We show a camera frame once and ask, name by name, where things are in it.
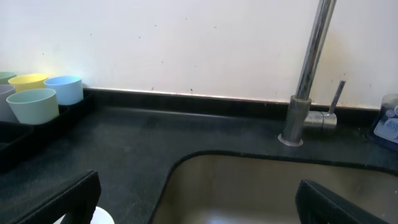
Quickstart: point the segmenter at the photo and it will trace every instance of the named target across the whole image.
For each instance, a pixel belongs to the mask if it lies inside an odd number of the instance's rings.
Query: stainless steel sink
[[[311,179],[398,223],[398,177],[371,170],[233,156],[198,156],[170,176],[155,224],[300,223],[295,194]]]

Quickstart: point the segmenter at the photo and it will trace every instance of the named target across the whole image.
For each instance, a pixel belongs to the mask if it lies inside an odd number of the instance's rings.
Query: white plate
[[[61,224],[63,217],[64,215],[54,224]],[[96,207],[93,214],[93,219],[91,220],[91,224],[114,224],[114,221],[112,219],[112,216],[108,212],[106,212],[102,208]]]

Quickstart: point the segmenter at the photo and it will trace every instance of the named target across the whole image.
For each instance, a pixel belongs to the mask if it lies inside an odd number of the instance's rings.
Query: white wall
[[[288,101],[318,0],[0,0],[0,70],[91,88]],[[338,0],[311,97],[398,92],[398,1]]]

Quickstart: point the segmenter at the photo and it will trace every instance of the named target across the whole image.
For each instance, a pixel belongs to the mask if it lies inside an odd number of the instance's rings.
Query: metal faucet
[[[297,91],[295,95],[290,97],[286,125],[282,134],[278,136],[278,139],[288,146],[298,147],[303,144],[301,137],[304,127],[334,129],[337,125],[334,110],[343,91],[345,81],[340,81],[329,112],[310,111],[311,99],[309,98],[335,4],[336,0],[319,0]]]

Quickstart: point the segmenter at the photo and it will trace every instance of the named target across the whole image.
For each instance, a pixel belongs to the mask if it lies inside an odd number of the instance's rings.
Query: green cup
[[[55,90],[52,89],[15,93],[7,97],[7,102],[21,124],[44,124],[60,114]]]
[[[8,85],[8,79],[17,76],[14,72],[0,72],[0,85]]]

